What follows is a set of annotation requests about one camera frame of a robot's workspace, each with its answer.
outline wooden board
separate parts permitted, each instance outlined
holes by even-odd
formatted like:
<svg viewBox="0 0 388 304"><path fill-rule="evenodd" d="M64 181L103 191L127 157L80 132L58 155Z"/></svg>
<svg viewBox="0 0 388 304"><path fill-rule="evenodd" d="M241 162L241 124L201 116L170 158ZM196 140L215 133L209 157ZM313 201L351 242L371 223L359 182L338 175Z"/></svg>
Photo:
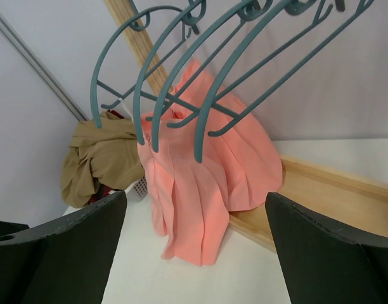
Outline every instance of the wooden board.
<svg viewBox="0 0 388 304"><path fill-rule="evenodd" d="M388 184L282 156L284 185L280 193L333 219L388 237ZM233 212L230 227L275 250L264 205Z"/></svg>

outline hanger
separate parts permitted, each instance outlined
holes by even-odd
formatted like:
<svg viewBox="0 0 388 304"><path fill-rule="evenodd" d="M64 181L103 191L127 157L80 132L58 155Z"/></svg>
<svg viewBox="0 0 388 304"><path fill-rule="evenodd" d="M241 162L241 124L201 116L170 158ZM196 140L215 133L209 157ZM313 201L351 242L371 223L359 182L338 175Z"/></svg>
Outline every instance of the hanger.
<svg viewBox="0 0 388 304"><path fill-rule="evenodd" d="M255 0L242 0L238 4L234 5L227 12L225 12L221 17L219 17L209 28L204 30L201 35L194 41L194 43L186 50L184 55L180 57L177 63L174 65L174 68L171 70L168 78L166 79L164 86L158 96L154 96L153 94L149 94L142 90L143 81L153 73L153 71L159 67L170 55L177 50L177 48L184 43L184 41L190 36L191 30L199 34L197 23L204 17L206 12L206 0L188 0L188 6L185 9L179 9L173 6L156 6L154 8L149 8L141 13L137 14L135 17L129 19L126 23L124 23L110 38L107 42L104 50L101 52L100 57L98 58L98 62L94 69L93 78L91 80L91 109L93 112L93 117L96 121L98 127L100 124L100 117L98 114L98 104L97 104L97 96L96 96L96 86L101 86L112 94L116 95L119 99L125 99L130 93L134 93L133 95L133 119L135 121L136 135L138 138L138 142L140 144L144 144L145 140L143 138L143 131L140 122L141 111L140 111L140 98L148 98L156 102L155 109L152 117L146 118L147 120L152 121L152 147L154 152L158 151L158 132L160 126L160 118L167 111L167 109L173 104L177 103L190 111L192 114L186 117L184 120L174 123L170 122L167 124L170 128L180 128L186 125L188 122L198 117L197 124L195 127L195 142L194 142L194 155L195 159L198 162L202 161L202 148L203 141L205 136L205 126L207 123L207 119L209 116L210 109L213 108L216 111L220 111L221 113L226 114L231 117L232 120L228 122L223 128L219 130L213 130L208 132L208 135L211 137L221 136L225 134L230 128L234 127L243 117L248 115L256 106L266 100L273 92L275 92L284 82L286 82L294 73L296 73L301 67L303 67L313 56L319 53L330 41L332 41L337 35L339 35L346 27L348 27L355 19L357 19L360 14L366 11L374 2L374 0L360 0L358 7L354 14L349 17L340 27L338 27L332 34L330 34L324 41L322 41L317 47L315 47L307 56L298 62L292 69L290 69L281 79L279 79L274 85L272 85L266 92L264 92L259 98L257 98L252 104L250 104L246 109L244 109L241 113L235 113L230 109L219 105L217 102L227 93L232 91L236 86L241 84L245 79L249 78L253 73L255 73L258 69L262 68L265 64L279 55L281 52L286 50L293 43L297 42L301 37L309 33L312 29L317 27L319 24L323 23L332 12L334 5L331 3L327 6L325 11L323 12L323 8L327 3L327 0L307 0L307 2L303 3L299 0L281 0L276 5L273 6L273 0L266 0L264 6L261 8L260 5L255 4ZM239 59L241 54L248 48L250 43L256 38L256 36L266 27L266 25L275 18L276 15L285 11L287 14L291 16L299 16L303 14L303 12L311 9L314 4L318 2L318 6L316 7L316 13L311 24L306 27L303 31L298 33L296 36L291 38L289 41L284 43L278 49L273 51L269 56L265 59L261 60L249 71L244 73L241 77L239 77L236 81L230 84L227 88L223 89L220 93L218 90L223 83L223 80L226 78L227 74L235 64L235 62ZM192 16L191 12L200 7L200 12L198 16ZM335 0L336 10L339 12L345 11L345 3L344 0ZM108 53L110 46L113 44L114 40L120 35L120 33L126 29L127 27L131 27L134 30L143 30L147 28L150 24L150 12L157 10L174 10L178 12L178 15L171 21L171 23L167 26L167 28L162 32L160 37L157 39L156 43L153 45L150 54L148 55L146 61L144 62L142 69L138 75L138 79L136 81L136 85L130 88L125 94L120 94L113 90L108 85L102 83L98 80L98 74L100 71L100 67L104 60L104 57ZM201 67L195 72L194 75L190 77L190 79L184 84L182 88L175 94L169 94L169 88L176 78L179 71L183 68L184 64L191 58L192 54L204 43L206 39L208 39L221 25L227 22L233 16L240 17L240 23L236 28L225 38L225 40L217 47L217 49L211 53L211 55L204 61ZM136 23L136 20L142 17L146 18L146 22L144 25L139 26ZM238 33L241 27L249 21L255 20L261 17L259 22L255 25L255 27L243 38L242 42L236 47L236 49L232 52L231 56L228 58L226 63L223 65L222 69L219 71L217 76L214 79L206 97L203 105L200 108L193 106L192 104L188 104L187 102L180 99L180 95L184 92L184 90L195 80L195 78L199 75L199 73L210 63L210 61L216 56L220 50L232 39L234 35ZM182 39L179 44L175 48L172 49L160 62L158 65L153 67L150 71L147 72L150 63L152 62L153 57L155 56L157 50L160 45L164 42L165 38L170 34L170 32L177 26L177 24L181 22L183 25L182 29ZM189 32L185 34L185 27L189 26ZM103 104L103 108L112 108L115 105L119 104L119 100L110 105Z"/></svg>

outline salmon pink pleated skirt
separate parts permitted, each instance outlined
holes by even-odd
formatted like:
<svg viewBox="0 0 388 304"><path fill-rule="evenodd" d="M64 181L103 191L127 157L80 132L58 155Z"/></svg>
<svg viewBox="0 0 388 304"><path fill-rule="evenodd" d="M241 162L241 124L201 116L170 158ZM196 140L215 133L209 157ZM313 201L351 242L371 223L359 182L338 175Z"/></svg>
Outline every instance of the salmon pink pleated skirt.
<svg viewBox="0 0 388 304"><path fill-rule="evenodd" d="M200 67L192 61L174 93ZM214 78L207 71L180 98L200 107ZM218 103L237 113L245 105L232 93ZM178 257L196 265L215 263L230 211L251 210L263 204L268 192L282 185L280 156L259 121L251 114L220 137L204 137L203 162L194 159L194 119L179 129L167 127L191 114L173 104L162 116L159 151L151 145L152 123L142 116L145 144L138 153L145 168L152 201L153 226L169 240L163 258ZM224 127L230 117L211 109L205 132Z"/></svg>

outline tan cloth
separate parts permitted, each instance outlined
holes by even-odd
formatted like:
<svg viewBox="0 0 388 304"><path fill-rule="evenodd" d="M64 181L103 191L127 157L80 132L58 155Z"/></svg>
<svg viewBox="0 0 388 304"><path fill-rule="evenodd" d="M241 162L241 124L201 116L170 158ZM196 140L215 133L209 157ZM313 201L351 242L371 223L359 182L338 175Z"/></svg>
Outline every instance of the tan cloth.
<svg viewBox="0 0 388 304"><path fill-rule="evenodd" d="M133 123L109 112L101 114L101 121L101 129L93 121L77 124L63 162L61 196L76 208L84 206L100 184L126 189L145 175Z"/></svg>

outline hole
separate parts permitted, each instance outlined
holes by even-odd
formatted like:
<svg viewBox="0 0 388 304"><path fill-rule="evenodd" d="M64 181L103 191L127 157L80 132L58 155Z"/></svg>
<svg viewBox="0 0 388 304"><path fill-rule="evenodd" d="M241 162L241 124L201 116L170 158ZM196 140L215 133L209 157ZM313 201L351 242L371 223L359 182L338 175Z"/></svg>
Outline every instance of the hole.
<svg viewBox="0 0 388 304"><path fill-rule="evenodd" d="M10 236L10 235L8 235L8 236L1 236L0 237L0 242L1 241L9 241L10 239L13 239L13 238L15 238L15 236Z"/></svg>

